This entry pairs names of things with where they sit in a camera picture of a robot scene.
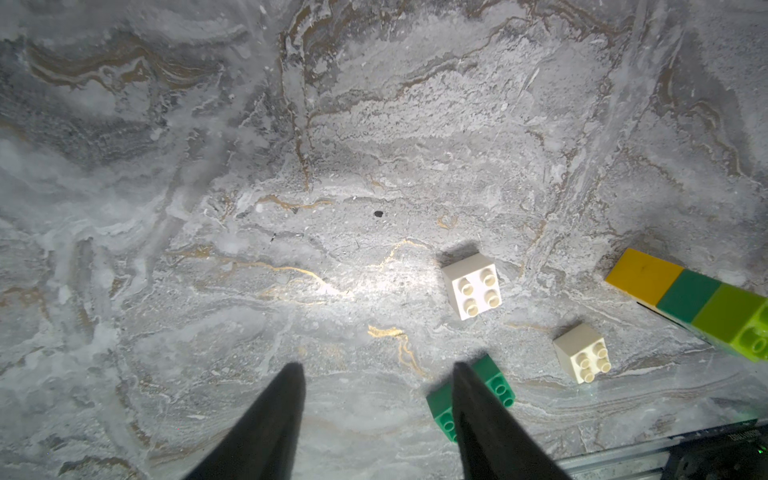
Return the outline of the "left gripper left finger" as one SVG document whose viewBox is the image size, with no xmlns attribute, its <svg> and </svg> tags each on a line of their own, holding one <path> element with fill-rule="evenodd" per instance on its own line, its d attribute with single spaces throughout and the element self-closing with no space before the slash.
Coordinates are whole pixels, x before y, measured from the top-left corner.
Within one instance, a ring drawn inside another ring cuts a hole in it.
<svg viewBox="0 0 768 480">
<path fill-rule="evenodd" d="M 289 479 L 306 382 L 301 364 L 283 367 L 189 479 Z"/>
</svg>

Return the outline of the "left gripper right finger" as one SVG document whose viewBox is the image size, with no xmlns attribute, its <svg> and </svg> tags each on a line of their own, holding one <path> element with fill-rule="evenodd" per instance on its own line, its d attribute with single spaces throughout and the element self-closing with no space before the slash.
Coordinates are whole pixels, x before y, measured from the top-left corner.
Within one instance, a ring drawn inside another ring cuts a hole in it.
<svg viewBox="0 0 768 480">
<path fill-rule="evenodd" d="M 452 372 L 453 416 L 466 479 L 566 479 L 464 362 Z"/>
</svg>

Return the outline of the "dark green long lego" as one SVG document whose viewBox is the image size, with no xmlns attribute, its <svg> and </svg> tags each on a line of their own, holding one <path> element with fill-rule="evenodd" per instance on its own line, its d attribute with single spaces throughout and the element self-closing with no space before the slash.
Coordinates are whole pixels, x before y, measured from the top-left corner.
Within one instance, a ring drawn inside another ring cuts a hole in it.
<svg viewBox="0 0 768 480">
<path fill-rule="evenodd" d="M 719 280 L 684 269 L 656 309 L 668 319 L 691 324 L 720 286 Z"/>
<path fill-rule="evenodd" d="M 472 361 L 470 367 L 505 408 L 513 406 L 516 395 L 506 377 L 488 354 Z M 449 441 L 456 443 L 457 432 L 453 417 L 451 383 L 446 381 L 438 389 L 430 392 L 426 399 L 437 426 Z"/>
</svg>

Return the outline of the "white lego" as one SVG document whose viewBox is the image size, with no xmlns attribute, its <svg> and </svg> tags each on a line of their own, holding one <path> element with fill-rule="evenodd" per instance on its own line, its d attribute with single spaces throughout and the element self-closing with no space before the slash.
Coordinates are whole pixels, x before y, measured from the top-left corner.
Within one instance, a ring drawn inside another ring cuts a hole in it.
<svg viewBox="0 0 768 480">
<path fill-rule="evenodd" d="M 449 303 L 461 320 L 502 304 L 494 262 L 477 253 L 441 269 Z"/>
</svg>

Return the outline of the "yellow lego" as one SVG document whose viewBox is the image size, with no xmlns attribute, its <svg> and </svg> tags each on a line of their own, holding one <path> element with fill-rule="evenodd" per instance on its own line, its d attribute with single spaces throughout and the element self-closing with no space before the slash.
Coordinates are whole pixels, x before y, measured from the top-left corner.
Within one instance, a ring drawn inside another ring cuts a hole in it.
<svg viewBox="0 0 768 480">
<path fill-rule="evenodd" d="M 605 281 L 655 310 L 683 270 L 679 265 L 628 248 Z"/>
</svg>

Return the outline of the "lime lego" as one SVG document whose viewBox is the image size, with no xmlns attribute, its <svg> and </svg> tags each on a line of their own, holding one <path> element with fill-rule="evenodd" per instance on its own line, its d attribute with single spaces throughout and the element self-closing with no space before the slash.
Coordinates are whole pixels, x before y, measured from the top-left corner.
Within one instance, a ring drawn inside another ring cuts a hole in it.
<svg viewBox="0 0 768 480">
<path fill-rule="evenodd" d="M 721 284 L 692 325 L 749 360 L 767 360 L 767 298 Z"/>
</svg>

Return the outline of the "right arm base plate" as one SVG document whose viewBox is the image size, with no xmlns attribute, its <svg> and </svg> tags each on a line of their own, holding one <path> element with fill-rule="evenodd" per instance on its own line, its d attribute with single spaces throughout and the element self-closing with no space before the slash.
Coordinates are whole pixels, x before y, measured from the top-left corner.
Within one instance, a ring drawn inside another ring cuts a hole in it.
<svg viewBox="0 0 768 480">
<path fill-rule="evenodd" d="M 767 424 L 749 420 L 679 437 L 661 479 L 766 479 Z"/>
</svg>

